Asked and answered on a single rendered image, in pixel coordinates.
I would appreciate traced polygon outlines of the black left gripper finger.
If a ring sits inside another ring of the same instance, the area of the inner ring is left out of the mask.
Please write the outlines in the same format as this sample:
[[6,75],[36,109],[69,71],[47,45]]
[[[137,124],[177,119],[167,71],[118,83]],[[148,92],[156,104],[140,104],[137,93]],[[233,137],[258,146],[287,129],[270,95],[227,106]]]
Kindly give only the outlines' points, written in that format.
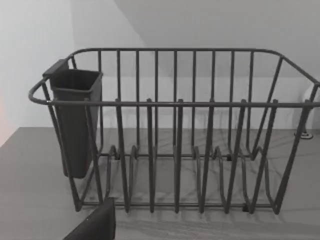
[[62,240],[115,240],[115,199],[108,197]]

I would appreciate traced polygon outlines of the dark grey cutlery holder cup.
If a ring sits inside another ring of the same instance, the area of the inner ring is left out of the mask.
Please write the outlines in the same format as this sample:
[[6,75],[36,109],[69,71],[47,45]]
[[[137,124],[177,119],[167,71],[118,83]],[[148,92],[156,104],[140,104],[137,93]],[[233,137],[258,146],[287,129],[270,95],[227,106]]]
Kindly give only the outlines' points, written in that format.
[[[101,100],[102,72],[70,69],[65,59],[57,60],[44,73],[49,77],[53,98],[60,101],[94,102]],[[66,141],[66,156],[71,166],[71,176],[83,179],[91,164],[88,126],[85,107],[81,105],[60,106],[60,119]]]

